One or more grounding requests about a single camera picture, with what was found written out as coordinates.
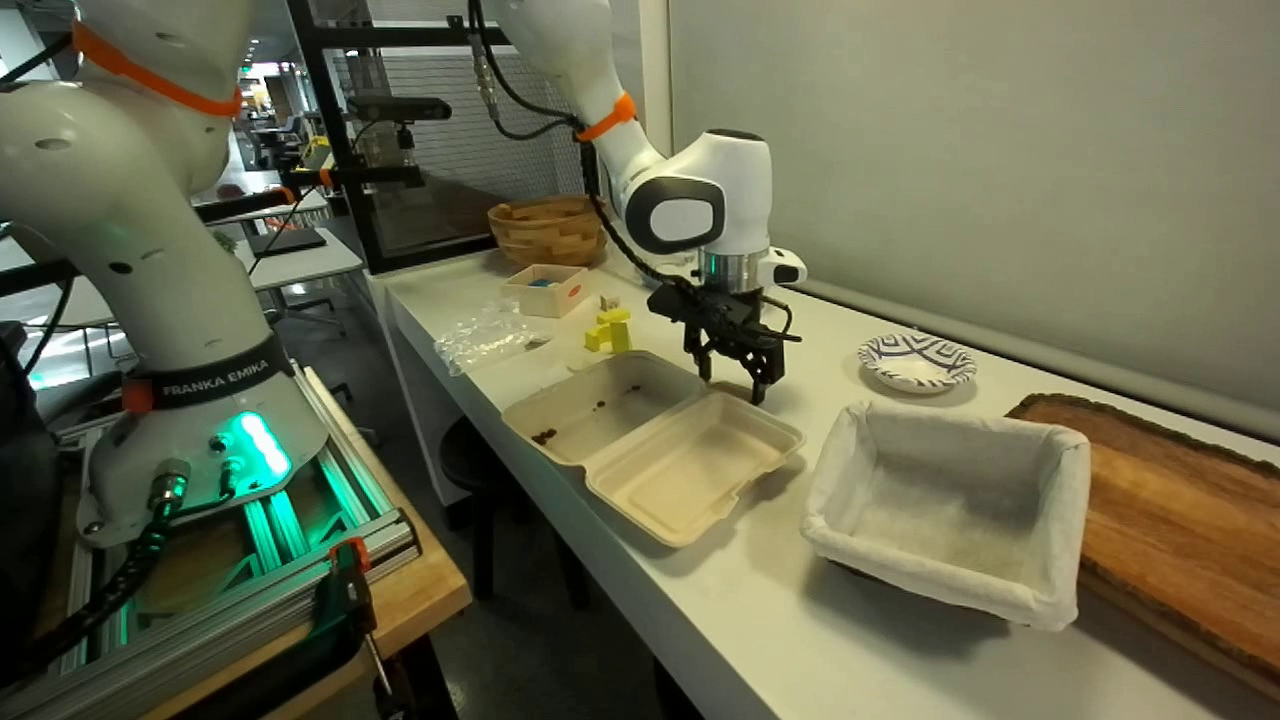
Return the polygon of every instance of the floor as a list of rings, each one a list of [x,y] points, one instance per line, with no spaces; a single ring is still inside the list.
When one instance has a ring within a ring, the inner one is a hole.
[[[329,385],[352,389],[349,417],[468,568],[468,528],[452,528],[427,490],[379,336],[358,295],[332,295],[334,313],[293,313],[275,333]],[[494,592],[437,634],[437,655],[463,720],[665,715],[646,650],[599,590],[586,608],[571,608],[552,528],[534,513],[499,516]]]

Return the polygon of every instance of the basket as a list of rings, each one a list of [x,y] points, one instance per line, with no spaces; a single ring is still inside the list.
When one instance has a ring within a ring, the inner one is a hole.
[[[528,204],[486,210],[486,229],[503,259],[522,264],[580,264],[605,259],[605,229],[586,196],[548,196]]]

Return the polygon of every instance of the wooden board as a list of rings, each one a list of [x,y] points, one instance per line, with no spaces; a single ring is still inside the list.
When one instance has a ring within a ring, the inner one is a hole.
[[[1280,467],[1075,398],[1013,417],[1090,440],[1085,586],[1280,698]]]

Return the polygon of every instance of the workbench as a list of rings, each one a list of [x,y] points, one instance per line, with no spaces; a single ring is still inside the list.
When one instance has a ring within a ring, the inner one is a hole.
[[[299,374],[299,389],[312,402],[314,417],[329,427],[329,447],[312,475],[314,483],[334,483],[334,475],[352,475],[338,492],[358,495],[357,522],[338,528],[314,534],[314,502],[302,502],[299,483],[293,479],[287,495],[294,506],[294,550],[279,535],[279,524],[263,524],[263,516],[279,516],[279,506],[269,495],[244,506],[241,513],[224,513],[214,522],[201,522],[192,528],[176,528],[167,540],[159,568],[146,586],[133,596],[127,611],[107,619],[107,637],[134,634],[133,646],[107,650],[101,660],[83,663],[83,650],[66,651],[51,677],[54,683],[37,683],[28,698],[0,698],[0,715],[87,715],[112,710],[120,715],[178,715],[201,702],[224,693],[228,683],[258,673],[275,655],[299,650],[312,628],[312,590],[329,575],[325,550],[342,545],[342,535],[365,535],[370,555],[366,568],[366,599],[370,599],[370,646],[379,660],[399,651],[432,655],[427,637],[460,608],[468,608],[468,582],[440,550],[437,534],[421,522],[413,502],[352,427],[342,407],[329,398],[314,374]],[[244,535],[263,534],[275,535],[275,559],[263,553],[247,553],[247,563],[235,555]],[[51,615],[65,611],[59,596],[66,596],[76,582],[54,575],[51,586]],[[321,715],[334,698],[352,693],[357,683],[377,683],[370,651],[352,651],[334,673],[329,673],[312,689],[293,689],[294,698],[275,710],[279,715]]]
[[[452,367],[440,355],[437,339],[480,307],[494,307],[508,277],[511,269],[486,251],[377,277],[413,421],[427,440],[423,427],[442,407],[423,407],[423,398],[442,398],[486,436],[705,715],[1280,715],[1273,698],[1086,592],[1066,634],[1030,634],[828,563],[800,535],[824,436],[840,407],[862,402],[1008,417],[1030,392],[1072,392],[1252,462],[1280,463],[1274,444],[979,347],[966,347],[975,381],[949,398],[880,398],[854,374],[854,353],[872,336],[903,329],[777,287],[773,295],[791,304],[791,333],[803,339],[789,344],[789,376],[767,389],[763,407],[800,427],[807,471],[747,502],[701,545],[665,553],[499,421],[516,402],[591,362],[582,329],[596,301],[563,322],[528,318],[530,344],[472,367]],[[596,269],[586,283],[633,313],[634,347],[690,374],[679,347],[684,333],[644,313],[644,294],[633,280]],[[715,355],[712,365],[715,381],[744,385],[733,362]]]

